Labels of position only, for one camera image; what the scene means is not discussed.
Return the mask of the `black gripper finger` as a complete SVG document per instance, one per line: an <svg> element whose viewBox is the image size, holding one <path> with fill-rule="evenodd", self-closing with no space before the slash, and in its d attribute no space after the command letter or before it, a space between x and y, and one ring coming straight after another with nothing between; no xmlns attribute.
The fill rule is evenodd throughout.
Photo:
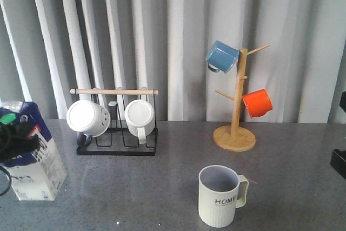
<svg viewBox="0 0 346 231"><path fill-rule="evenodd" d="M38 136L30 136L31 131L29 122L1 123L1 163L39 148Z"/></svg>

